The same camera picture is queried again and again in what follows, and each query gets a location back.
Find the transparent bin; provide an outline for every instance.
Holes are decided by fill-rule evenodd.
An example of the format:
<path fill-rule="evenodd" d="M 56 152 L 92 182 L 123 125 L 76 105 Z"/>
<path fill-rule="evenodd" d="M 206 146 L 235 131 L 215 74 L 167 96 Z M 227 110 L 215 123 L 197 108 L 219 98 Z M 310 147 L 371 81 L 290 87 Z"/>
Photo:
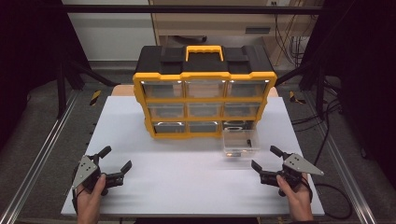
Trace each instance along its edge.
<path fill-rule="evenodd" d="M 184 133 L 184 122 L 153 122 L 155 133 Z"/>
<path fill-rule="evenodd" d="M 224 120 L 223 130 L 250 130 L 253 129 L 254 120 Z"/>
<path fill-rule="evenodd" d="M 223 130 L 222 147 L 227 157 L 253 155 L 260 150 L 256 130 Z"/>
<path fill-rule="evenodd" d="M 260 103 L 225 103 L 224 117 L 255 117 Z"/>
<path fill-rule="evenodd" d="M 262 96 L 269 80 L 234 81 L 228 83 L 227 97 Z"/>
<path fill-rule="evenodd" d="M 148 98 L 183 97 L 181 81 L 142 81 L 141 84 Z"/>
<path fill-rule="evenodd" d="M 191 133 L 216 133 L 219 129 L 218 121 L 192 121 L 189 122 Z"/>
<path fill-rule="evenodd" d="M 183 118 L 183 104 L 148 104 L 148 110 L 153 119 Z"/>
<path fill-rule="evenodd" d="M 186 81 L 187 97 L 211 98 L 222 97 L 224 92 L 223 80 L 190 80 Z"/>
<path fill-rule="evenodd" d="M 220 117 L 222 103 L 188 103 L 189 117 Z"/>

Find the floor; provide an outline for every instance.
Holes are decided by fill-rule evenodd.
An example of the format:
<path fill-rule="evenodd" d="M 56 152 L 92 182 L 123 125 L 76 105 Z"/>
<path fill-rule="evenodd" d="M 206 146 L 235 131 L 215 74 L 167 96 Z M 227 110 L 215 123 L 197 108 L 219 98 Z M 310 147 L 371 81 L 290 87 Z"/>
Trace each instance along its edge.
<path fill-rule="evenodd" d="M 169 46 L 195 43 L 196 38 L 172 38 Z M 262 44 L 259 38 L 238 37 L 227 40 L 209 36 L 206 44 L 221 44 L 235 46 L 240 43 Z M 279 76 L 293 69 L 291 63 L 275 67 Z M 114 71 L 101 71 L 106 77 L 121 83 L 131 83 L 130 74 Z M 279 96 L 283 97 L 290 114 L 290 120 L 305 119 L 315 114 L 309 104 L 315 97 L 315 91 L 300 91 L 298 82 L 301 77 L 295 77 L 277 87 Z M 64 204 L 65 195 L 70 188 L 71 171 L 77 161 L 84 154 L 94 132 L 95 123 L 100 117 L 101 109 L 106 97 L 111 94 L 112 88 L 106 87 L 95 80 L 84 77 L 86 86 L 83 91 L 72 91 L 68 88 L 68 97 L 75 99 L 73 108 L 65 123 L 59 123 L 57 115 L 56 83 L 50 82 L 34 89 L 28 95 L 28 106 L 21 117 L 21 122 L 6 146 L 0 151 L 0 186 L 2 195 L 0 211 L 15 215 L 13 221 L 19 223 L 74 223 L 73 217 L 63 217 L 60 210 Z M 333 85 L 339 85 L 337 78 L 328 77 Z M 101 91 L 95 105 L 90 105 L 95 91 Z M 336 97 L 334 92 L 326 90 L 325 101 L 331 102 Z M 341 151 L 343 160 L 350 170 L 353 180 L 361 192 L 363 202 L 367 203 L 369 215 L 372 214 L 376 223 L 396 223 L 396 192 L 382 175 L 375 161 L 364 159 L 361 156 L 360 144 L 354 133 L 350 131 L 347 120 L 342 115 L 341 107 L 335 107 L 330 116 L 330 137 L 334 145 L 326 144 L 318 160 L 318 166 L 326 173 L 323 177 L 314 178 L 314 182 L 331 184 L 343 192 L 347 192 L 348 183 L 343 182 L 343 171 L 337 170 L 331 147 Z M 318 125 L 316 119 L 303 124 L 294 125 L 296 136 L 304 156 L 313 161 L 323 140 L 324 123 Z M 58 129 L 59 135 L 49 135 L 51 129 Z M 37 155 L 42 155 L 42 165 L 37 164 Z M 320 199 L 325 211 L 336 217 L 348 215 L 348 203 L 343 195 L 328 187 L 317 186 Z M 364 223 L 361 221 L 361 202 L 354 202 L 352 214 L 347 219 L 329 216 L 318 217 L 322 223 Z M 264 217 L 262 223 L 281 223 L 279 220 L 288 220 L 288 217 Z M 114 217 L 102 217 L 103 221 L 118 223 Z M 125 219 L 124 223 L 133 222 Z"/>

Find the yellow storage organizer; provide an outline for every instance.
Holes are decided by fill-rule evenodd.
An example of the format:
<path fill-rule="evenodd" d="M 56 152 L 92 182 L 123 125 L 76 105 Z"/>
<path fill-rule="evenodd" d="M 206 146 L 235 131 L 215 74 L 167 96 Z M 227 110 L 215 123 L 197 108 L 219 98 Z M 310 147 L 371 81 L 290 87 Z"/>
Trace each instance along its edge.
<path fill-rule="evenodd" d="M 152 137 L 221 137 L 255 129 L 276 73 L 263 46 L 145 46 L 133 82 Z"/>

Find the white table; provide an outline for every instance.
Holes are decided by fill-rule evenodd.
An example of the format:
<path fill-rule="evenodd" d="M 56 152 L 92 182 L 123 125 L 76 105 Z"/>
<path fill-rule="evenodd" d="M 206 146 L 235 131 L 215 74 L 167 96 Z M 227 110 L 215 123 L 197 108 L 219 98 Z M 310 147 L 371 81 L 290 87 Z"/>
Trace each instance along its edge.
<path fill-rule="evenodd" d="M 302 155 L 280 97 L 269 97 L 257 126 L 261 151 L 252 157 L 227 158 L 218 138 L 156 140 L 144 126 L 140 104 L 133 96 L 109 96 L 99 118 L 87 155 L 111 146 L 99 165 L 116 173 L 128 160 L 132 169 L 124 185 L 109 189 L 101 213 L 116 217 L 262 217 L 289 213 L 287 198 L 278 188 L 262 185 L 251 160 L 263 170 L 279 171 L 282 159 L 270 152 Z M 312 187 L 314 215 L 324 215 Z M 62 214 L 75 216 L 69 192 Z"/>

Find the white wall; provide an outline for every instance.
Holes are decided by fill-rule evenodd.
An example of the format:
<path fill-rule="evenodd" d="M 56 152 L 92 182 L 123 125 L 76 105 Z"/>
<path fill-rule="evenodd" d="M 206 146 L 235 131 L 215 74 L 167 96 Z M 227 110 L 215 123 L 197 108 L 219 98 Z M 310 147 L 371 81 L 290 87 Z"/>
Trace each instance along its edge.
<path fill-rule="evenodd" d="M 63 0 L 65 5 L 148 5 L 148 0 Z M 155 45 L 150 14 L 69 13 L 89 61 L 137 61 Z"/>

